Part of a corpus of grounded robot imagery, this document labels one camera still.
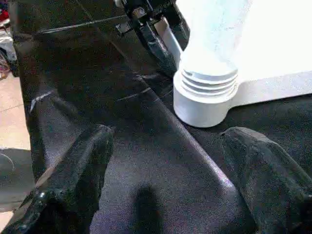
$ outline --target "black cloth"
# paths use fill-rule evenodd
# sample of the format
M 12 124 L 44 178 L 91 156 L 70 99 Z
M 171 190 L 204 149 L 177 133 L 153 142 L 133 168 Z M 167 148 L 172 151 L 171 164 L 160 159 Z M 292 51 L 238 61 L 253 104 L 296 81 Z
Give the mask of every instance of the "black cloth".
M 276 142 L 254 130 L 221 134 L 224 155 L 261 233 L 312 233 L 312 179 Z
M 311 161 L 309 96 L 235 108 L 214 128 L 193 128 L 175 116 L 172 79 L 135 34 L 117 37 L 126 17 L 113 1 L 14 0 L 10 14 L 35 178 L 90 124 L 115 131 L 91 233 L 253 233 L 220 147 L 231 126 Z

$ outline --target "floor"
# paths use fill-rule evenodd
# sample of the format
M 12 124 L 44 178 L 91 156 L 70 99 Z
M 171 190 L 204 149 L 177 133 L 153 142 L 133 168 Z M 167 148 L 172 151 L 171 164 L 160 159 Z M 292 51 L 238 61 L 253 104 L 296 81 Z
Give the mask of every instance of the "floor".
M 12 74 L 0 79 L 0 148 L 30 150 L 20 79 L 13 77 Z M 12 214 L 12 212 L 0 213 L 0 232 Z

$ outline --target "black tablecloth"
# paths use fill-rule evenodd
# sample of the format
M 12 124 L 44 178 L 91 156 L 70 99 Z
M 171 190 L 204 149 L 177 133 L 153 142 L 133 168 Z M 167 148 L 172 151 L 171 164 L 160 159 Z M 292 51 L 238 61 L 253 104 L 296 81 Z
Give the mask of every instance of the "black tablecloth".
M 126 18 L 113 1 L 80 4 L 106 20 L 90 22 L 76 1 L 15 0 L 10 13 L 35 178 L 89 125 L 115 132 L 91 233 L 253 233 L 220 146 L 232 126 L 264 133 L 312 175 L 311 96 L 237 107 L 209 129 L 187 126 L 173 112 L 172 78 L 156 72 L 134 34 L 115 35 Z

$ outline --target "white plastic object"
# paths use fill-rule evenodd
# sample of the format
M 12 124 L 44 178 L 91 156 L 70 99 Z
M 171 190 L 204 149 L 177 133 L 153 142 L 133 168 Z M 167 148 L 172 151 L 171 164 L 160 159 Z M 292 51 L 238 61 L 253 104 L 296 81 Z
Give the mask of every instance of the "white plastic object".
M 237 50 L 251 2 L 196 2 L 201 6 L 177 0 L 191 30 L 174 77 L 174 109 L 182 121 L 212 127 L 232 107 L 312 93 L 311 1 L 255 1 Z
M 196 0 L 189 44 L 174 77 L 174 109 L 196 127 L 220 123 L 238 90 L 232 61 L 250 0 Z

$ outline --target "black fabric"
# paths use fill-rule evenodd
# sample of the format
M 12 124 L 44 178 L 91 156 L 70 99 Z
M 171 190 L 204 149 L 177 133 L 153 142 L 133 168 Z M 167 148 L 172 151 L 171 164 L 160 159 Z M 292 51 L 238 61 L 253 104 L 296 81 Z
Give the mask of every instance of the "black fabric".
M 90 233 L 112 150 L 111 129 L 87 128 L 39 178 L 3 233 Z
M 124 18 L 113 1 L 89 2 L 10 5 L 35 178 L 101 123 L 115 131 L 114 154 L 91 233 L 253 233 L 218 134 L 255 129 L 305 165 L 310 96 L 235 108 L 210 129 L 186 126 L 172 110 L 172 79 L 156 72 L 135 35 L 116 36 Z
M 234 184 L 262 233 L 312 233 L 312 179 L 274 141 L 248 128 L 221 134 Z

